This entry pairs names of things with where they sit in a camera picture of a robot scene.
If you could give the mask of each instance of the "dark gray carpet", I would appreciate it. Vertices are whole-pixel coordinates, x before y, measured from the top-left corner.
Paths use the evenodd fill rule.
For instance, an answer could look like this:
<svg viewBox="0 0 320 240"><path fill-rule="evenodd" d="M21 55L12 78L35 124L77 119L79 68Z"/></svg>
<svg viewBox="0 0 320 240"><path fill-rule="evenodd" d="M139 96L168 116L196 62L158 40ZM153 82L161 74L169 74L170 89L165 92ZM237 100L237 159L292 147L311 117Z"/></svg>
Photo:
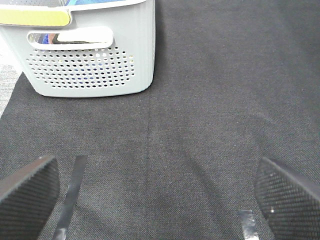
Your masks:
<svg viewBox="0 0 320 240"><path fill-rule="evenodd" d="M0 121L0 176L58 158L61 195L89 162L69 240L243 239L258 162L320 183L320 2L157 0L154 81L139 94L43 97L22 75Z"/></svg>

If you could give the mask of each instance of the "black textured pad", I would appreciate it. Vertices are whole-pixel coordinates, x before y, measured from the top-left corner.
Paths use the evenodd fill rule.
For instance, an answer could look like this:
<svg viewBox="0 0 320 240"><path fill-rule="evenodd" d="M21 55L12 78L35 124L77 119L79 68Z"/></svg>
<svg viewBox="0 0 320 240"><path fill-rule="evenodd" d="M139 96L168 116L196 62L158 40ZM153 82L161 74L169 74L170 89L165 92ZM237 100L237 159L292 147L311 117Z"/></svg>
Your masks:
<svg viewBox="0 0 320 240"><path fill-rule="evenodd" d="M320 187L315 183L263 158L255 196L277 240L320 239Z"/></svg>
<svg viewBox="0 0 320 240"><path fill-rule="evenodd" d="M57 160L39 158L0 181L0 239L37 239L59 195Z"/></svg>

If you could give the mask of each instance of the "silver tape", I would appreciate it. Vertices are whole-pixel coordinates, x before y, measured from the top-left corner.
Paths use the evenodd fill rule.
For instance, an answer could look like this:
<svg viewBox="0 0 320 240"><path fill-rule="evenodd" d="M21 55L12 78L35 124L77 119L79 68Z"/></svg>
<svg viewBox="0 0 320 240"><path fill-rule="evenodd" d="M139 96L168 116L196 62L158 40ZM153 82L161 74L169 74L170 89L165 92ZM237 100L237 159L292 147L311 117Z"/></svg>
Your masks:
<svg viewBox="0 0 320 240"><path fill-rule="evenodd" d="M252 210L239 211L240 222L242 225L245 240L259 240L256 229L256 222Z"/></svg>
<svg viewBox="0 0 320 240"><path fill-rule="evenodd" d="M80 186L85 173L87 159L87 156L77 156L75 159L71 180L52 240L65 240L67 237L68 228L74 213Z"/></svg>

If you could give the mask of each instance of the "white plastic basket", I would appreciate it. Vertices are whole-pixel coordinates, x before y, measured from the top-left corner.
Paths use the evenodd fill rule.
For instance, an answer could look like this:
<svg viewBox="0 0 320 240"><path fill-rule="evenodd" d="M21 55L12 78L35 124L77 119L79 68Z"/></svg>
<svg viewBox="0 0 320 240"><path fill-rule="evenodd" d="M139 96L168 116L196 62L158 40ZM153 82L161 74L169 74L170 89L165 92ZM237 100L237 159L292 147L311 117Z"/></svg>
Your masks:
<svg viewBox="0 0 320 240"><path fill-rule="evenodd" d="M0 4L2 15L3 11L8 16L28 15L29 11L33 16L23 24L17 18L2 18L5 22L1 22L0 17L4 23L0 33L39 94L104 97L137 93L150 86L155 62L155 0L72 6L60 6L65 0L0 0ZM58 23L57 16L62 16ZM59 34L76 42L41 44L37 38L43 34Z"/></svg>

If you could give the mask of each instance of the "tape strip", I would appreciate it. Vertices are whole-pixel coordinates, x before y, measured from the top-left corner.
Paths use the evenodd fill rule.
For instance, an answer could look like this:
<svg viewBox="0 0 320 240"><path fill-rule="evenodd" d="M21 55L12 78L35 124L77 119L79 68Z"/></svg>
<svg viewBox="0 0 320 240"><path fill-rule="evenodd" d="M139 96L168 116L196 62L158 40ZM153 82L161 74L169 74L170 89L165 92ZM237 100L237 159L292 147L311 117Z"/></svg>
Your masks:
<svg viewBox="0 0 320 240"><path fill-rule="evenodd" d="M244 239L259 240L259 236L256 229L256 222L252 210L239 211L239 217L242 225Z"/></svg>
<svg viewBox="0 0 320 240"><path fill-rule="evenodd" d="M82 179L85 173L87 160L87 156L77 156L75 159L71 180L52 240L66 239L70 221L78 199Z"/></svg>

